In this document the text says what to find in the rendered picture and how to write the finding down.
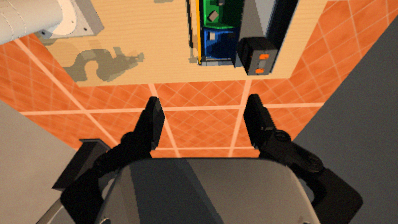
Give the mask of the green bin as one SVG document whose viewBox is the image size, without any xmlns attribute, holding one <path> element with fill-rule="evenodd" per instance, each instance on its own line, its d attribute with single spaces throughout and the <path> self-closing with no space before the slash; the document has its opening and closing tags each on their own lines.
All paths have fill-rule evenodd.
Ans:
<svg viewBox="0 0 398 224">
<path fill-rule="evenodd" d="M 219 6 L 219 0 L 203 0 L 203 23 L 211 28 L 240 28 L 243 0 L 225 0 Z M 212 22 L 209 16 L 213 11 L 218 13 Z"/>
</svg>

